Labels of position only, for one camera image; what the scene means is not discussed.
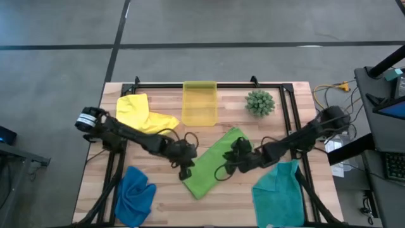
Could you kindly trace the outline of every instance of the computer monitor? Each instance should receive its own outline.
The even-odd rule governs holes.
[[[373,112],[405,120],[405,96],[377,106],[373,109]]]

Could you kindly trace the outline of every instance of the green plant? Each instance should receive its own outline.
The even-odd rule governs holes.
[[[273,96],[262,90],[252,91],[246,98],[245,108],[256,117],[269,115],[274,110]]]

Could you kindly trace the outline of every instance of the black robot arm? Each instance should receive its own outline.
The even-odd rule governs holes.
[[[119,122],[107,111],[95,107],[85,107],[75,126],[87,133],[84,135],[86,140],[92,142],[94,139],[101,139],[104,149],[118,151],[122,141],[128,139],[140,144],[152,155],[169,159],[173,168],[180,166],[180,180],[191,176],[189,167],[194,166],[192,158],[197,157],[197,151],[196,147],[185,139],[178,138],[175,141],[168,136],[145,134]]]
[[[317,114],[302,129],[277,142],[268,142],[252,150],[247,139],[238,138],[232,144],[232,150],[223,155],[227,160],[223,166],[229,175],[232,175],[236,168],[242,173],[258,167],[266,168],[279,162],[288,150],[308,152],[315,145],[317,138],[340,134],[347,130],[349,125],[350,116],[345,115],[338,106],[331,106]]]

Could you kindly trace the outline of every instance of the green cloth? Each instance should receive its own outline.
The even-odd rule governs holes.
[[[239,137],[247,139],[245,134],[237,128],[232,127],[220,140],[210,147],[200,158],[195,161],[196,166],[191,167],[191,177],[185,179],[183,183],[189,188],[194,197],[201,199],[218,181],[214,177],[215,170],[226,162],[222,157],[225,152],[231,151],[231,145]],[[227,171],[219,169],[216,177],[224,178]]]

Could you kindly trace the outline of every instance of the gray floor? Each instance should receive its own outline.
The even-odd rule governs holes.
[[[123,3],[1,1],[0,45],[112,44]],[[141,0],[130,5],[122,43],[394,41],[405,39],[403,16],[394,1],[384,0]],[[255,75],[314,87],[352,80],[356,67],[396,48],[121,50],[112,81],[246,81]],[[0,125],[19,134],[18,147],[52,158],[34,182],[27,176],[10,227],[70,223],[89,147],[73,124],[84,106],[98,105],[110,56],[111,50],[0,51]],[[331,90],[328,100],[345,107],[348,95]],[[363,111],[356,127],[358,136],[369,132]],[[361,192],[338,189],[345,220],[366,225],[358,213]]]

